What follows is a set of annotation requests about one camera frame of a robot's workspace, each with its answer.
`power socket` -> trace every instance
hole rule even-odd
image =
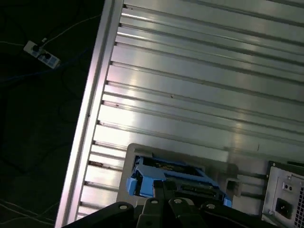
[[[23,50],[29,53],[31,56],[37,58],[40,62],[44,63],[45,65],[49,66],[52,69],[60,65],[59,58],[52,55],[51,53],[49,53],[48,51],[46,51],[41,47],[38,49],[38,51],[37,50],[34,51],[33,50],[34,46],[36,46],[36,44],[29,40],[26,46],[24,46]]]

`screw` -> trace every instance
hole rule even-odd
[[[174,202],[175,203],[182,203],[182,200],[181,199],[175,199]]]
[[[215,208],[215,205],[210,203],[210,204],[207,204],[206,206],[208,209],[214,209]]]

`metal plate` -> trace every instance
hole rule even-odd
[[[236,163],[257,214],[263,161],[304,161],[299,6],[106,1],[56,227],[115,202],[131,143]]]

